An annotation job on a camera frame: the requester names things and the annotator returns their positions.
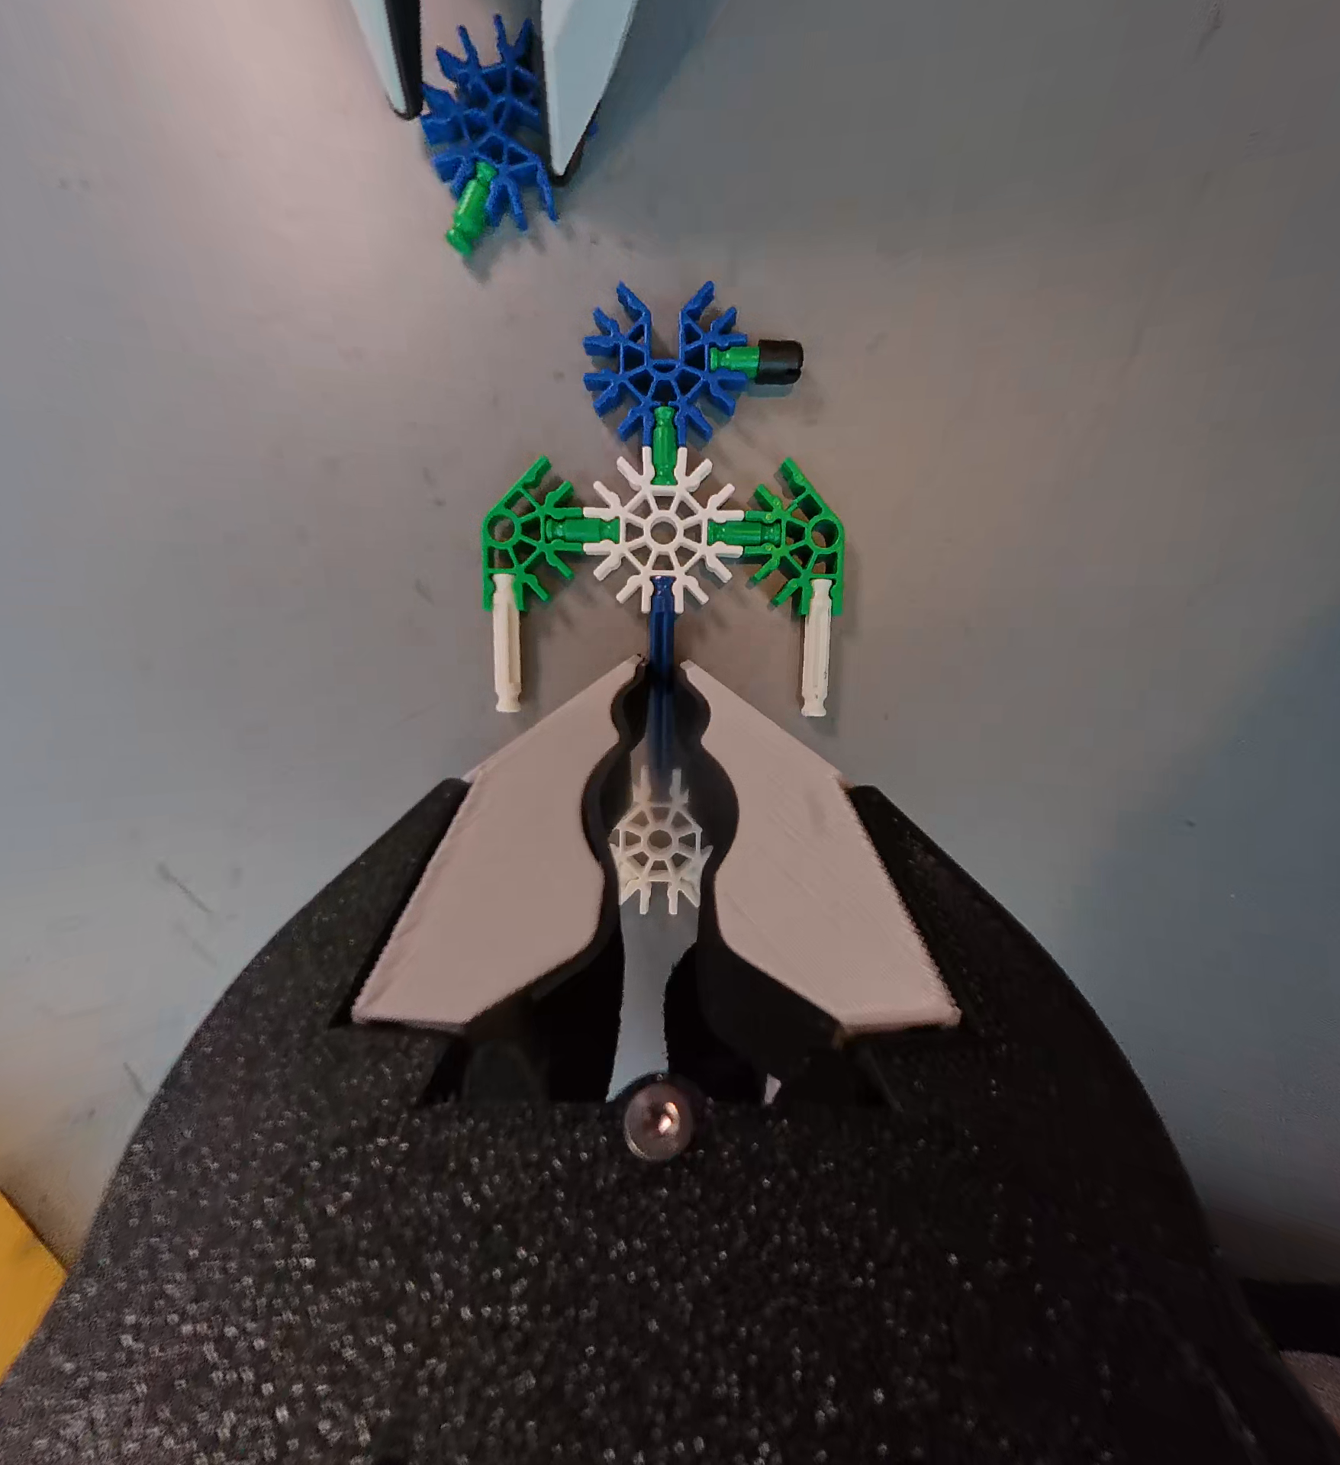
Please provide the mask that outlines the blue toy connector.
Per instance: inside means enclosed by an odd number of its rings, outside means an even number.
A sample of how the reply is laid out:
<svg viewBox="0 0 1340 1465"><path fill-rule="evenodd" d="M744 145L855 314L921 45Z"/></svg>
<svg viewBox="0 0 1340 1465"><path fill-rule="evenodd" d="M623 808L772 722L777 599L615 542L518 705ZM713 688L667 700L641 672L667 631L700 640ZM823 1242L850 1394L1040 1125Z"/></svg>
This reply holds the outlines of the blue toy connector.
<svg viewBox="0 0 1340 1465"><path fill-rule="evenodd" d="M552 223L558 220L537 34L530 18L513 35L500 14L492 23L493 58L480 54L466 28L457 49L437 48L441 85L423 85L420 125L433 172L453 203L473 163L489 162L497 169L489 231L506 217L526 231L530 194Z"/></svg>
<svg viewBox="0 0 1340 1465"><path fill-rule="evenodd" d="M738 395L750 385L744 375L712 374L706 366L707 348L749 345L735 325L735 309L710 317L715 283L703 283L680 306L673 348L663 354L655 346L649 306L626 283L618 283L615 297L617 311L595 309L593 329L583 340L593 363L583 375L593 412L617 412L620 439L640 439L647 446L655 408L670 405L680 448L706 445L715 431L706 411L718 419L733 415Z"/></svg>

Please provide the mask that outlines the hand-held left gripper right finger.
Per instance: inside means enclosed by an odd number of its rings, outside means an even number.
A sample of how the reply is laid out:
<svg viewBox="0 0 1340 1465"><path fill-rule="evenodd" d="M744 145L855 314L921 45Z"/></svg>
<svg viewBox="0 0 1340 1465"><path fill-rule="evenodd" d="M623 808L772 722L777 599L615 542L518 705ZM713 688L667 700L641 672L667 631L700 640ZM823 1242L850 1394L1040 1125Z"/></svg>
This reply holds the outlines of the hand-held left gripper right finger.
<svg viewBox="0 0 1340 1465"><path fill-rule="evenodd" d="M881 1039L960 1009L840 771L693 662L677 708L709 837L669 1068L715 1102L895 1102Z"/></svg>

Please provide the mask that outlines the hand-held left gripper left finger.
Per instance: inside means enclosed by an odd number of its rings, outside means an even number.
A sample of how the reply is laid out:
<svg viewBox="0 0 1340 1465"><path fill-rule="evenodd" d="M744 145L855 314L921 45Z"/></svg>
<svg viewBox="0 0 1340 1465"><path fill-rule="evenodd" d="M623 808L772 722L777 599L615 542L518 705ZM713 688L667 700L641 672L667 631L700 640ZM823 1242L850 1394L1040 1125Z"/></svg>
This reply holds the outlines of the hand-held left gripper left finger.
<svg viewBox="0 0 1340 1465"><path fill-rule="evenodd" d="M623 943L606 848L646 671L627 657L480 762L350 999L446 1040L427 1100L604 1102Z"/></svg>

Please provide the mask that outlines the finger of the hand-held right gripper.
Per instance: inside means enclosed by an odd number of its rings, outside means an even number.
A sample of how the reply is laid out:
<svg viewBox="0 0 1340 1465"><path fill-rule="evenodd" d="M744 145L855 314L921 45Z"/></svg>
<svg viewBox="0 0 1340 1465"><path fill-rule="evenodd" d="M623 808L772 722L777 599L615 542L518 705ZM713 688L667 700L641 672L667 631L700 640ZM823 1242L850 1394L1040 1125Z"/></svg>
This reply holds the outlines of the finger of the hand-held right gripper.
<svg viewBox="0 0 1340 1465"><path fill-rule="evenodd" d="M417 118L423 106L421 3L355 0L350 6L390 111Z"/></svg>
<svg viewBox="0 0 1340 1465"><path fill-rule="evenodd" d="M637 2L541 2L537 31L550 179L564 185L626 45Z"/></svg>

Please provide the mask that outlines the white green blue toy assembly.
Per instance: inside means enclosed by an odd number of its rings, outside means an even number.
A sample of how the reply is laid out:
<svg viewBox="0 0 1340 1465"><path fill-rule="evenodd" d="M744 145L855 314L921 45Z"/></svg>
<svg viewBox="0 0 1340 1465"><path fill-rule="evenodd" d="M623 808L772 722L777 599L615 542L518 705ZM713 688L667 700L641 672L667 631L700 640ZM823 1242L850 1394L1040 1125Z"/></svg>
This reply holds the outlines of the white green blue toy assembly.
<svg viewBox="0 0 1340 1465"><path fill-rule="evenodd" d="M841 517L793 460L781 486L757 486L750 506L733 486L709 483L712 466L692 466L687 449L643 449L618 459L621 485L595 483L593 503L573 486L549 486L550 462L537 460L484 516L480 528L483 606L492 622L492 680L498 712L518 711L520 620L529 599L547 600L546 572L572 576L570 557L597 559L597 579L618 576L618 600L635 599L646 619L644 728L624 813L606 834L617 900L640 914L669 916L700 905L712 846L697 820L698 740L709 716L692 709L675 660L675 628L707 580L727 583L737 560L750 583L773 580L772 603L803 620L801 712L826 712L832 622L843 612L847 539Z"/></svg>

